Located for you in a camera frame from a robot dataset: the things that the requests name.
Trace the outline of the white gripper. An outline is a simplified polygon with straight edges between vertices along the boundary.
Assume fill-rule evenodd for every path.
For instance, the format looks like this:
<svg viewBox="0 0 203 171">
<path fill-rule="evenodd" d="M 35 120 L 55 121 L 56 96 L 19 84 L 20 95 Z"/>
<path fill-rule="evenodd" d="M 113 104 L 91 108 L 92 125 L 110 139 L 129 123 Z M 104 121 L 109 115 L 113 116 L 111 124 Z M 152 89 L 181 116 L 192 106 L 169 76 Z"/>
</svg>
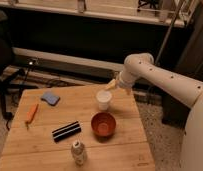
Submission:
<svg viewBox="0 0 203 171">
<path fill-rule="evenodd" d="M 117 79 L 112 79 L 106 86 L 105 89 L 106 90 L 112 90 L 116 88 L 116 83 L 117 86 L 119 88 L 122 88 L 126 91 L 127 94 L 131 93 L 131 89 L 133 86 L 133 79 L 132 76 L 125 71 L 121 71 L 118 76 Z"/>
</svg>

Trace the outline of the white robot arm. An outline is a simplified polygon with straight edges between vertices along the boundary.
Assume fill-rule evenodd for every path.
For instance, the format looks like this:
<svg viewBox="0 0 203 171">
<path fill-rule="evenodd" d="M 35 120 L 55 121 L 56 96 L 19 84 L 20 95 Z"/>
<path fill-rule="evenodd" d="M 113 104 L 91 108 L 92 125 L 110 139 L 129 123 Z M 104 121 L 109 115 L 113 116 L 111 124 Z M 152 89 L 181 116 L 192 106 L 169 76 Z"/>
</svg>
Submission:
<svg viewBox="0 0 203 171">
<path fill-rule="evenodd" d="M 135 82 L 146 79 L 189 109 L 183 137 L 179 171 L 203 171 L 203 82 L 154 65 L 150 53 L 131 54 L 122 71 L 105 87 L 127 92 Z"/>
</svg>

